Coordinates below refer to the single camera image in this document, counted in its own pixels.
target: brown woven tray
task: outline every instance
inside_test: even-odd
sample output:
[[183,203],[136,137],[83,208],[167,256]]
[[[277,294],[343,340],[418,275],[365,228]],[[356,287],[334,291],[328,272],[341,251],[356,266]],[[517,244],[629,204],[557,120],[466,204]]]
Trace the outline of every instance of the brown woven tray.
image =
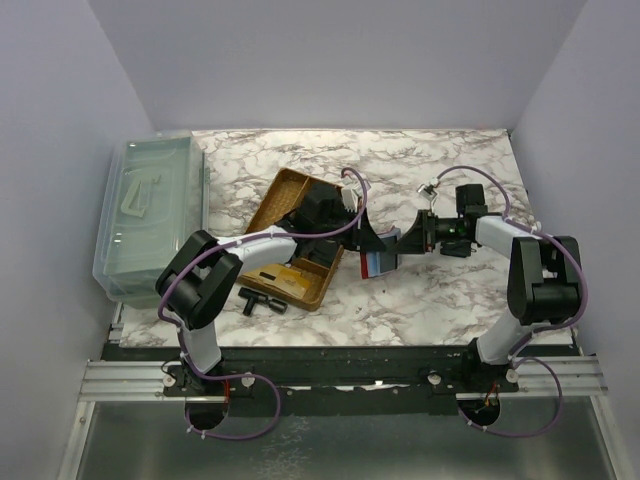
[[[318,178],[296,172],[295,170],[282,168],[273,180],[269,190],[267,190],[267,194],[253,215],[251,222],[249,222],[246,233],[264,230],[280,220],[286,213],[289,213],[300,205],[304,195],[309,191],[311,185],[316,182],[328,183]],[[322,304],[322,299],[327,292],[327,287],[329,283],[331,283],[333,274],[338,268],[338,264],[342,258],[342,252],[344,252],[344,248],[340,247],[330,268],[313,263],[306,258],[297,258],[293,261],[291,268],[301,272],[302,277],[311,282],[309,289],[305,292],[302,299],[292,297],[269,285],[263,284],[259,280],[245,276],[238,278],[238,281],[250,288],[255,288],[261,292],[281,298],[291,305],[309,311],[317,310]]]

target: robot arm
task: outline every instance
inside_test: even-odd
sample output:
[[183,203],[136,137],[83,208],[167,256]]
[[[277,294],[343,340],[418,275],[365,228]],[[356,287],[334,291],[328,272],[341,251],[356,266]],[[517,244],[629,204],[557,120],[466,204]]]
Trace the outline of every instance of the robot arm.
[[[189,271],[175,283],[167,307],[181,319],[179,339],[184,342],[195,366],[203,372],[213,368],[221,358],[217,346],[214,319],[222,310],[239,275],[274,263],[289,263],[295,257],[313,253],[318,242],[332,241],[348,250],[384,251],[385,244],[375,234],[366,210],[355,222],[357,202],[353,189],[325,183],[314,184],[298,208],[275,225],[261,232],[232,238],[214,238],[204,230],[189,237],[156,282],[156,291],[164,296],[177,277],[205,251],[197,264],[200,272]],[[218,252],[215,247],[227,245]]]
[[[433,189],[424,191],[433,195]],[[507,365],[514,346],[523,339],[575,315],[581,303],[578,274],[552,244],[506,223],[499,214],[490,213],[481,184],[457,187],[456,209],[456,218],[439,218],[431,210],[419,211],[414,225],[398,241],[396,252],[432,252],[440,243],[442,254],[467,257],[476,243],[510,260],[509,308],[470,345],[476,363]],[[580,263],[574,238],[555,239]]]

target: white marble table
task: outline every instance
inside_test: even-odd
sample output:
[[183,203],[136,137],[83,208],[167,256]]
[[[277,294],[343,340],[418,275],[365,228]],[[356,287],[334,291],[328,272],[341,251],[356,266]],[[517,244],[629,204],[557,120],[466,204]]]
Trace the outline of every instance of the white marble table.
[[[374,185],[369,218],[382,231],[406,231],[427,203],[416,193],[445,167],[474,165],[498,178],[513,199],[514,215],[531,220],[530,207],[507,133],[490,131],[200,131],[194,133],[211,166],[210,230],[244,232],[281,167],[331,182],[340,169],[355,167]],[[436,212],[455,215],[454,186],[481,182],[456,171],[443,182]],[[501,210],[498,191],[485,189],[491,210]],[[438,253],[405,256],[401,268],[362,280],[359,255],[345,252],[319,310],[289,307],[285,315],[257,307],[242,315],[244,300],[231,293],[216,319],[222,346],[465,345],[481,335],[506,308],[508,261],[488,248],[470,258]],[[121,346],[177,346],[173,326],[155,310],[122,311]],[[571,343],[569,332],[535,340]]]

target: transparent plastic container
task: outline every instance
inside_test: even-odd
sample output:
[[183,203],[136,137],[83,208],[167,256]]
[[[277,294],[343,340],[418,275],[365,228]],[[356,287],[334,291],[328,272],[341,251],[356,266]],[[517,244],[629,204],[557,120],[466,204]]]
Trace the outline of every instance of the transparent plastic container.
[[206,229],[208,184],[204,154],[189,132],[116,149],[93,262],[111,300],[157,306],[158,276],[189,235]]

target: white wall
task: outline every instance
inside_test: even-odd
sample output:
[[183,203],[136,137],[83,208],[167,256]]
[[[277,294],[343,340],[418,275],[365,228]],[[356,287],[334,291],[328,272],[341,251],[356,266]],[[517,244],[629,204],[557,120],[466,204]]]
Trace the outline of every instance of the white wall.
[[0,2],[0,478],[55,478],[113,305],[91,277],[111,149],[151,125],[84,0]]
[[513,128],[585,0],[89,0],[159,128]]
[[513,134],[534,211],[580,242],[597,351],[640,472],[640,3],[589,0]]

